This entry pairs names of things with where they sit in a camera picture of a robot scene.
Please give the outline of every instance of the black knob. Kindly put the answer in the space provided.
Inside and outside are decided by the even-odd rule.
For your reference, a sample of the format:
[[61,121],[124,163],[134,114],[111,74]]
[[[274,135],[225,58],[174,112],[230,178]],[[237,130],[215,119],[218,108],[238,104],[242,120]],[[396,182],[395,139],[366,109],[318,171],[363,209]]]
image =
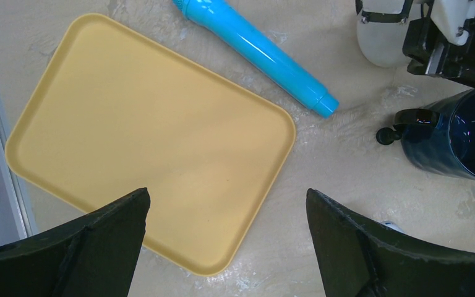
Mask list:
[[381,128],[378,130],[378,133],[376,133],[376,141],[382,145],[390,145],[400,139],[401,133],[389,127]]

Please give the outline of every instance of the marble surface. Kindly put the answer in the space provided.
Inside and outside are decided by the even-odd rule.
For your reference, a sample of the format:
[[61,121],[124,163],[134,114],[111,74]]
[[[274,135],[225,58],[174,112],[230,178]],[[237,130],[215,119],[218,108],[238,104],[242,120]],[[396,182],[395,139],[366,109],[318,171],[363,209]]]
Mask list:
[[[409,235],[475,252],[475,181],[418,170],[399,144],[374,140],[396,111],[465,88],[369,63],[356,42],[352,0],[228,2],[327,85],[341,102],[331,118],[305,110],[185,20],[171,0],[0,0],[0,93],[12,124],[68,25],[87,12],[108,15],[258,93],[296,123],[293,152],[228,269],[197,277],[142,249],[130,296],[323,296],[305,213],[309,187],[374,220],[394,221]],[[29,191],[40,231],[81,215],[34,186]]]

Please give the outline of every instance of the dark blue container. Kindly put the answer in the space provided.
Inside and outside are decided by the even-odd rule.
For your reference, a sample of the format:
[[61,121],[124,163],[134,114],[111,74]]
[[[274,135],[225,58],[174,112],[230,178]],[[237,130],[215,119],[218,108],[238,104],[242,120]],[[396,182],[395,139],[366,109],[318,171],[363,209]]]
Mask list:
[[430,172],[475,179],[475,90],[420,109],[399,111],[396,131],[383,128],[376,139],[400,140],[409,161]]

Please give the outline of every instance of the yellow tray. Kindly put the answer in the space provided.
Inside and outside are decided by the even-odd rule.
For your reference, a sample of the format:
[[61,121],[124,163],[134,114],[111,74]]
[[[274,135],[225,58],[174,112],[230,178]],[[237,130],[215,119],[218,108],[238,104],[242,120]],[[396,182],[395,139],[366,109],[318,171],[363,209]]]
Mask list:
[[84,212],[148,187],[144,245],[213,275],[231,262],[295,134],[280,107],[89,14],[66,32],[6,157]]

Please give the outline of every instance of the blue cylinder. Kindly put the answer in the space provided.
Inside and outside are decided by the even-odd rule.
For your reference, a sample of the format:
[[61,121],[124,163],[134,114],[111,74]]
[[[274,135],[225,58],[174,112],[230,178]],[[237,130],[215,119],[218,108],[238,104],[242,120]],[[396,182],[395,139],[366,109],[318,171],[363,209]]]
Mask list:
[[185,17],[209,29],[301,104],[327,118],[339,103],[327,88],[224,0],[173,0]]

